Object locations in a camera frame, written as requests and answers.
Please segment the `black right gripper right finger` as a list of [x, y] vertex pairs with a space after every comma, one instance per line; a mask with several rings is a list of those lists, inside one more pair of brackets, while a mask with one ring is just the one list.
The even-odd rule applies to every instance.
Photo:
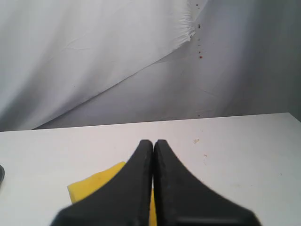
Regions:
[[154, 199], [159, 226], [259, 226], [255, 214], [199, 181], [165, 140], [154, 147]]

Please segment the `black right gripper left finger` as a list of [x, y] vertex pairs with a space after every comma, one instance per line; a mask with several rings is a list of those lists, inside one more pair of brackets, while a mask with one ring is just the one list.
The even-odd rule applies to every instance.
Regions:
[[147, 226], [153, 145], [141, 140], [124, 167], [104, 186], [62, 209], [53, 226]]

